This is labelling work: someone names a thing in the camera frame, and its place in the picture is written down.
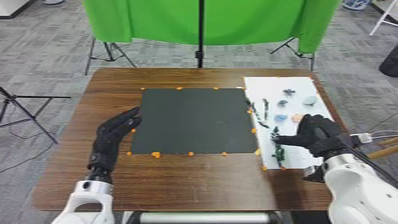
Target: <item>black cutting mat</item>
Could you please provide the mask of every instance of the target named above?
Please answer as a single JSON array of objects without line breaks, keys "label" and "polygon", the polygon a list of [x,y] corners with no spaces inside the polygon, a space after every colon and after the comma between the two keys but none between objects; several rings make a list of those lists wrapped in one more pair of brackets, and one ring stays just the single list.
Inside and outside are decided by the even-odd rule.
[{"label": "black cutting mat", "polygon": [[149,89],[131,152],[252,153],[257,148],[241,89]]}]

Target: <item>green screen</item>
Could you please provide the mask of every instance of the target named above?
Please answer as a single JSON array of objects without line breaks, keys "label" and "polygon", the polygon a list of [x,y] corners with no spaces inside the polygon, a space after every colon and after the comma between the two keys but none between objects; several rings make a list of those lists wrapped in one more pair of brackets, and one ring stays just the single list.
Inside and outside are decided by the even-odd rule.
[{"label": "green screen", "polygon": [[[298,38],[316,51],[339,0],[206,0],[204,44],[240,45]],[[94,36],[197,44],[199,0],[85,0]]]}]

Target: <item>tripod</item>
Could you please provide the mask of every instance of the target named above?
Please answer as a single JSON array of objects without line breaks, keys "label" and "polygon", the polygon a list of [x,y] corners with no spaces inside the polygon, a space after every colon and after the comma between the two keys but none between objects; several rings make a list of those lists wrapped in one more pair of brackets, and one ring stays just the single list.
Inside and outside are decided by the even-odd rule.
[{"label": "tripod", "polygon": [[291,50],[293,53],[295,53],[295,56],[297,56],[298,58],[305,58],[305,59],[309,59],[309,61],[311,61],[311,65],[309,65],[309,67],[311,67],[311,71],[314,71],[314,53],[313,53],[313,56],[307,57],[307,56],[304,56],[302,53],[298,53],[298,52],[295,51],[295,49],[293,49],[291,46],[289,46],[289,42],[291,42],[293,40],[295,40],[295,37],[291,37],[291,38],[288,39],[288,41],[286,41],[284,44],[277,47],[277,49],[270,52],[270,54],[273,54],[273,53],[281,50],[282,47],[288,47],[289,50]]},{"label": "tripod", "polygon": [[[103,47],[105,47],[105,51],[106,51],[106,56],[108,58],[98,58],[92,56],[92,52],[94,52],[94,48],[96,48],[96,38],[92,37],[92,41],[90,41],[90,53],[89,53],[89,60],[87,60],[87,65],[85,65],[85,72],[83,74],[89,75],[89,69],[90,69],[90,61],[92,60],[101,60],[101,61],[106,61],[106,62],[115,62],[119,58],[126,58],[131,66],[137,68],[137,65],[133,64],[133,61],[119,47],[119,45],[115,43],[108,43],[108,42],[103,42]],[[114,49],[119,51],[121,53],[121,56],[115,57],[114,56]]]},{"label": "tripod", "polygon": [[[35,118],[37,118],[37,116],[39,116],[39,114],[41,114],[41,112],[42,112],[42,110],[44,110],[44,108],[46,108],[46,105],[48,105],[48,103],[51,102],[51,100],[53,100],[53,99],[71,99],[71,97],[67,97],[67,96],[16,96],[16,95],[10,95],[10,94],[9,94],[9,92],[5,91],[5,89],[3,89],[2,87],[0,87],[0,94],[3,95],[3,98],[5,98],[5,99],[3,99],[3,108],[2,108],[2,112],[0,112],[0,124],[2,124],[2,121],[3,121],[3,115],[5,115],[5,110],[7,110],[7,107],[9,107],[9,103],[14,104],[14,107],[19,108],[21,112],[25,113],[25,115],[26,115],[26,117],[28,117],[28,118],[25,118],[25,119],[21,119],[21,120],[18,120],[18,121],[9,122],[7,124],[2,124],[2,125],[0,125],[0,128],[10,126],[10,125],[14,125],[14,124],[19,124],[19,123],[23,123],[23,122],[32,121],[32,122],[35,123],[35,125],[37,125],[37,127],[39,127],[42,133],[46,134],[48,138],[51,139],[53,143],[57,144],[58,142],[57,142],[57,140],[55,140],[53,136],[50,135],[50,133],[48,133],[44,127],[41,126],[41,124],[39,124]],[[19,102],[18,102],[18,100],[16,100],[18,98],[46,99],[46,102],[44,102],[44,104],[42,104],[42,106],[41,106],[41,108],[39,108],[39,110],[35,111],[34,114],[28,112],[26,108],[25,108],[23,105],[19,104]]]}]

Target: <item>gray carpet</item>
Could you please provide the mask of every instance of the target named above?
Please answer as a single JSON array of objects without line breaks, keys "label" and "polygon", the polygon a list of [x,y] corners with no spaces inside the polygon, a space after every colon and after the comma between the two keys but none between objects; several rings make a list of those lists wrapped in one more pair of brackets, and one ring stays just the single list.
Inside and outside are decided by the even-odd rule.
[{"label": "gray carpet", "polygon": [[[60,135],[83,94],[90,76],[83,76],[90,42],[90,27],[80,0],[60,6],[34,3],[16,19],[0,20],[0,86],[16,94],[67,95],[73,100],[55,100],[39,118],[48,130]],[[376,35],[368,36],[380,14],[339,9],[316,54],[316,74],[352,132],[368,131],[398,112],[398,79],[382,75],[378,64],[396,45],[398,29],[382,25]],[[121,44],[138,67],[195,67],[195,47],[149,40]],[[245,46],[206,47],[206,67],[307,68],[288,49],[270,55],[279,43]],[[128,66],[94,61],[90,72],[103,66]],[[28,109],[39,100],[25,100]],[[18,111],[7,117],[21,117]],[[396,129],[398,116],[371,131]],[[25,137],[39,130],[32,125],[16,125],[12,132]],[[21,140],[0,129],[0,170],[30,158],[50,146],[41,135]],[[378,150],[369,145],[364,151]],[[55,147],[18,168],[0,173],[0,223],[50,223],[57,213],[41,212],[30,204],[32,189],[44,171]],[[398,177],[398,154],[376,162]]]}]

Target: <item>blue object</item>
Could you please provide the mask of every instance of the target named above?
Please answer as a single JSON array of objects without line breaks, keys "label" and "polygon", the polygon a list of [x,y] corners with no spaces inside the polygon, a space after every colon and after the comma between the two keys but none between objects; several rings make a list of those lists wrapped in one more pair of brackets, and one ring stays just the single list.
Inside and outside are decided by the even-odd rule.
[{"label": "blue object", "polygon": [[343,0],[343,7],[352,11],[362,11],[371,0]]},{"label": "blue object", "polygon": [[288,115],[277,114],[273,119],[275,119],[275,122],[284,122],[284,120],[288,119]]}]

